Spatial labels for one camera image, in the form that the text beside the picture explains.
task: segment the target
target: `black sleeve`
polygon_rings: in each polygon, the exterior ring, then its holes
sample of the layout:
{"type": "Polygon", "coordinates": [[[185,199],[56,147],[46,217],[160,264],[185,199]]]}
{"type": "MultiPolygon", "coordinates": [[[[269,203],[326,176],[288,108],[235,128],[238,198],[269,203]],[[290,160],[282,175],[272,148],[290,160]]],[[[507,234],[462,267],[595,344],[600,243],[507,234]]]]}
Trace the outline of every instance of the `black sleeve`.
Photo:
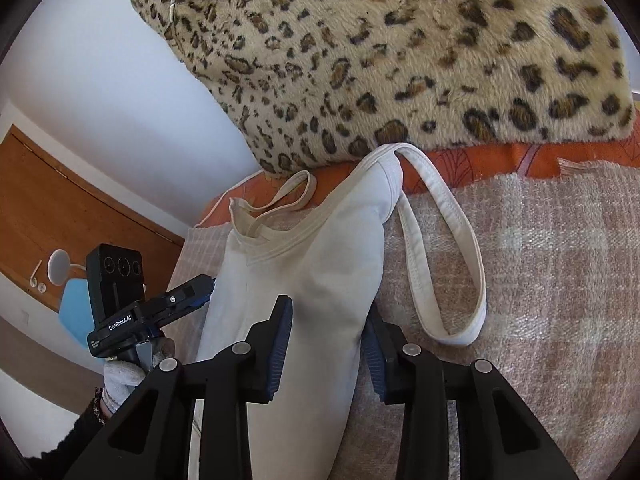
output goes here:
{"type": "Polygon", "coordinates": [[[104,415],[100,411],[102,390],[96,390],[95,397],[76,420],[73,428],[58,447],[44,452],[40,458],[28,458],[29,466],[42,480],[62,480],[72,463],[84,451],[91,439],[104,425],[104,415]]]}

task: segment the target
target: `orange cushion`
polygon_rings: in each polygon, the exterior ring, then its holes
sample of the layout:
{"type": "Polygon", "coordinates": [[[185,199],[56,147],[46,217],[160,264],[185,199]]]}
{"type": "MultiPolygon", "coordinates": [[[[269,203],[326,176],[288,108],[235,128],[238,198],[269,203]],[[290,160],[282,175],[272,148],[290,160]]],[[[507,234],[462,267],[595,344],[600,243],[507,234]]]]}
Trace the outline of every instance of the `orange cushion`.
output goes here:
{"type": "MultiPolygon", "coordinates": [[[[608,160],[640,168],[640,115],[636,117],[634,130],[628,139],[612,142],[572,142],[568,144],[489,144],[456,150],[428,152],[449,187],[460,187],[492,177],[500,173],[518,173],[532,178],[551,178],[560,174],[558,158],[573,162],[608,160]]],[[[403,189],[407,194],[425,192],[426,188],[414,168],[405,160],[403,189]]],[[[318,180],[316,193],[307,207],[317,206],[355,168],[357,162],[343,162],[327,168],[313,170],[318,180]]],[[[254,206],[263,206],[271,201],[286,178],[260,173],[239,187],[227,191],[231,197],[242,197],[254,206]]],[[[284,197],[280,203],[293,202],[302,193],[300,186],[294,193],[284,197]]],[[[202,218],[209,214],[220,196],[215,197],[205,209],[202,218]]],[[[228,200],[221,200],[215,211],[201,227],[220,225],[231,220],[228,200]]]]}

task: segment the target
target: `bracelet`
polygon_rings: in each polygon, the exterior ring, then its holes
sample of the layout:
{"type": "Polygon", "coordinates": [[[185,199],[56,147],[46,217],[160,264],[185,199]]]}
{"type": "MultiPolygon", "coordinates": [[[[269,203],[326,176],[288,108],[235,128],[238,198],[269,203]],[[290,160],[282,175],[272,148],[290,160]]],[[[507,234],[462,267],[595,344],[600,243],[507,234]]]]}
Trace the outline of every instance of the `bracelet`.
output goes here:
{"type": "Polygon", "coordinates": [[[107,418],[104,416],[104,413],[100,409],[101,399],[102,399],[102,388],[96,388],[94,398],[91,401],[91,407],[92,407],[92,410],[94,411],[95,418],[97,418],[100,424],[104,426],[104,424],[107,422],[107,418]]]}

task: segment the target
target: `gloved hand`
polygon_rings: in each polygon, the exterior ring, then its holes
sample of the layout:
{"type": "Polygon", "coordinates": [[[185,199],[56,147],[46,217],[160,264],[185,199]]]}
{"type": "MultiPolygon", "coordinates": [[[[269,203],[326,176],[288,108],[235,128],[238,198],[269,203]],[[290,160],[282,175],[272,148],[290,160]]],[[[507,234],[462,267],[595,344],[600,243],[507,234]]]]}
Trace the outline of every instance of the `gloved hand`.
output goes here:
{"type": "MultiPolygon", "coordinates": [[[[163,359],[173,357],[175,342],[167,337],[156,341],[156,351],[152,358],[152,367],[158,366],[163,359]]],[[[145,378],[145,372],[139,366],[121,361],[109,359],[104,363],[104,388],[100,407],[108,418],[122,405],[132,391],[145,378]]]]}

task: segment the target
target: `camera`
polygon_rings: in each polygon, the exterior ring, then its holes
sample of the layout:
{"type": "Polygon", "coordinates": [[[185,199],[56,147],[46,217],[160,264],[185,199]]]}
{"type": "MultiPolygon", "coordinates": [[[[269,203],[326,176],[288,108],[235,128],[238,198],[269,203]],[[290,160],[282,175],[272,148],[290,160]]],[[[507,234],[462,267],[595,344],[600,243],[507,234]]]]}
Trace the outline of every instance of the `camera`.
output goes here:
{"type": "Polygon", "coordinates": [[[142,255],[138,251],[100,244],[86,258],[94,331],[87,336],[94,357],[117,357],[150,370],[154,343],[163,326],[199,309],[214,288],[214,279],[200,274],[145,301],[142,255]]]}

